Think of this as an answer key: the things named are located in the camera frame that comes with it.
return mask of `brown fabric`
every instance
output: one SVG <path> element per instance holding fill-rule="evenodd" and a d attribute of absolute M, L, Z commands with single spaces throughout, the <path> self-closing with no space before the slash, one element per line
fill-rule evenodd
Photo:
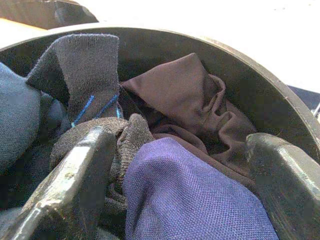
<path fill-rule="evenodd" d="M 224 82 L 191 53 L 122 83 L 155 138 L 172 137 L 191 153 L 255 191 L 245 159 L 246 136 L 256 132 L 225 98 Z"/>

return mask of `fabric pile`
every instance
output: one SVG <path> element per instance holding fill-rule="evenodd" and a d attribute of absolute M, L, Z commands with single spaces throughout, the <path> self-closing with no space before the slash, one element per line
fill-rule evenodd
<path fill-rule="evenodd" d="M 113 35 L 72 34 L 26 78 L 0 64 L 0 237 L 101 126 L 116 150 L 95 239 L 278 239 L 245 158 L 256 129 L 224 82 L 196 53 L 119 82 L 118 48 Z"/>

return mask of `white surface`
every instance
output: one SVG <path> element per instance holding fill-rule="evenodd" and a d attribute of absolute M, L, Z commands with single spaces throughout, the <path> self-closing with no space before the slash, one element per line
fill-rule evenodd
<path fill-rule="evenodd" d="M 320 93 L 319 0 L 78 0 L 100 22 L 215 39 L 287 85 Z"/>

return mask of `laundry basket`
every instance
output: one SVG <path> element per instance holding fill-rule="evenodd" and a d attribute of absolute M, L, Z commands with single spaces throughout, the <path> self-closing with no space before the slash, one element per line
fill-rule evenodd
<path fill-rule="evenodd" d="M 287 140 L 320 164 L 320 125 L 307 106 L 272 73 L 231 47 L 164 30 L 100 26 L 69 29 L 3 48 L 0 62 L 26 76 L 54 40 L 77 33 L 119 37 L 120 81 L 196 53 L 206 70 L 225 82 L 227 98 L 251 120 L 258 132 Z"/>

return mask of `purple fabric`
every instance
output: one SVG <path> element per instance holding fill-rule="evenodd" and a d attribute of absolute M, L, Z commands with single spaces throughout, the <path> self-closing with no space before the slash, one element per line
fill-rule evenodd
<path fill-rule="evenodd" d="M 126 239 L 278 239 L 243 185 L 172 138 L 143 145 L 123 182 Z"/>

